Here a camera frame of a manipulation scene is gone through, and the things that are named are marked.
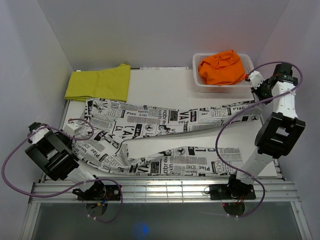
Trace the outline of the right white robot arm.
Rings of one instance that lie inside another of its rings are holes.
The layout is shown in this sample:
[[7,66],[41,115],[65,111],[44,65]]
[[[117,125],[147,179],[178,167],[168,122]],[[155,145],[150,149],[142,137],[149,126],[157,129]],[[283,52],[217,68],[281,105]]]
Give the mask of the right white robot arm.
[[252,84],[252,93],[265,105],[271,103],[272,97],[278,98],[273,101],[273,112],[257,133],[254,152],[241,169],[229,177],[225,191],[232,199],[253,192],[253,178],[273,160],[287,156],[306,127],[296,113],[298,78],[293,76],[292,67],[292,64],[282,62],[267,79],[256,70],[245,78]]

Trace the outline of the newspaper print trousers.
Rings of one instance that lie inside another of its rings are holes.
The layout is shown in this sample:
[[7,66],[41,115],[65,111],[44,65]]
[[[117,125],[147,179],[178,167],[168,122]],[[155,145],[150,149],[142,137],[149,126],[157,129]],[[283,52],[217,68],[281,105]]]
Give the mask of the newspaper print trousers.
[[232,123],[258,121],[263,105],[242,101],[194,109],[133,105],[102,98],[88,99],[72,151],[86,164],[110,174],[127,176],[230,175],[240,167],[238,148],[181,146],[131,158],[127,142],[184,134]]

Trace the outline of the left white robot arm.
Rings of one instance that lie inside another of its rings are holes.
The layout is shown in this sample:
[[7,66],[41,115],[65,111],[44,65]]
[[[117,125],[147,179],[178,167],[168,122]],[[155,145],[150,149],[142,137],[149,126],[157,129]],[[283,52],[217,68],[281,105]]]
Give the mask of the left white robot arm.
[[53,132],[39,122],[29,127],[28,157],[52,180],[68,180],[78,184],[72,193],[80,200],[102,200],[107,190],[102,181],[81,169],[79,158],[72,152],[72,140]]

